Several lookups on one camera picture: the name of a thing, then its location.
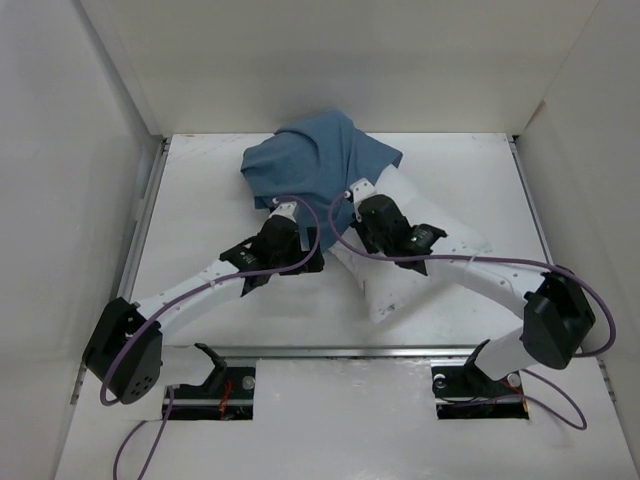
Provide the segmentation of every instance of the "white wall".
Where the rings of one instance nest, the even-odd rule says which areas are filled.
[[[0,477],[46,479],[155,142],[72,0],[0,0]]]
[[[150,129],[521,133],[597,0],[81,0]]]
[[[640,465],[640,2],[601,0],[519,139],[554,260],[600,290],[619,327],[605,355]],[[602,322],[588,344],[606,337]]]

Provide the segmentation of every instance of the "white robotic arm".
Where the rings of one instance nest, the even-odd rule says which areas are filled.
[[[156,384],[217,389],[226,364],[215,352],[203,344],[163,347],[163,340],[218,305],[265,285],[273,274],[321,271],[318,232],[308,229],[308,244],[314,247],[304,251],[297,208],[296,202],[280,204],[255,237],[175,287],[136,303],[109,302],[85,348],[87,368],[124,404]]]
[[[523,321],[502,338],[478,345],[465,368],[441,373],[440,388],[445,377],[449,385],[469,381],[488,385],[537,363],[555,369],[567,366],[595,322],[578,284],[565,275],[527,266],[468,258],[425,262],[426,256],[464,255],[473,260],[480,252],[437,226],[410,225],[393,199],[377,194],[366,179],[354,183],[350,193],[352,226],[368,256],[381,252],[401,268],[460,284],[503,305]],[[471,393],[469,396],[482,395],[477,390]]]

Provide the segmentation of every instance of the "white tabletop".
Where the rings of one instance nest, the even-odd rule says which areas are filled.
[[[437,420],[426,360],[265,360],[252,421],[172,421],[145,479],[637,480],[593,359],[535,371],[583,409],[588,429],[536,405],[530,420]],[[554,390],[523,375],[525,391],[571,420]],[[157,419],[161,392],[105,408],[87,377],[57,480],[111,480],[118,446],[139,419]],[[158,422],[127,446],[120,480],[137,478]]]
[[[265,137],[174,137],[134,298],[191,275],[260,227],[265,213],[253,210],[239,165],[242,151]],[[488,236],[496,253],[543,258],[504,135],[376,137],[402,150],[401,170],[431,199]],[[171,343],[475,344],[515,322],[471,292],[444,287],[429,302],[374,326],[348,271],[327,256],[322,274],[294,282],[274,278],[242,301],[206,315]],[[574,360],[560,372],[535,370],[578,402],[587,431],[569,429],[536,405],[530,405],[529,421],[438,421],[429,363],[423,359],[262,360],[254,420],[170,422],[147,478],[637,479],[597,362]],[[577,421],[555,391],[534,379],[523,381],[528,394]],[[98,391],[99,382],[89,373],[57,480],[111,479],[126,434],[142,419],[159,418],[160,388],[133,405],[112,408],[100,405]],[[157,427],[151,422],[133,437],[121,480],[137,478]]]
[[[483,233],[495,254],[543,260],[505,135],[376,134],[404,153],[400,171],[423,194]],[[240,174],[243,151],[268,135],[173,137],[133,292],[155,295],[198,272],[266,218]],[[362,292],[330,254],[320,274],[273,277],[177,333],[171,344],[241,346],[475,345],[518,325],[504,308],[458,286],[442,286],[382,325],[367,318]]]

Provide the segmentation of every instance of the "red wire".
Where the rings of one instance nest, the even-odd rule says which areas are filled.
[[[232,390],[233,383],[231,383],[231,380],[227,380],[227,383],[224,384],[224,396],[218,404],[218,408],[220,409],[220,420],[223,419],[224,414],[227,411],[227,402],[229,401],[229,396],[231,395]]]

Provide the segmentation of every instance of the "blue cloth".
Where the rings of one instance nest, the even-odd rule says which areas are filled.
[[[324,252],[336,242],[327,222],[333,199],[361,178],[377,182],[382,170],[391,164],[397,167],[401,159],[402,152],[369,137],[334,110],[284,126],[248,148],[240,171],[258,209],[271,207],[278,195],[298,195],[307,201],[320,219]],[[335,223],[341,233],[349,228],[352,214],[353,207],[339,208]],[[299,225],[305,230],[313,225],[303,206]]]

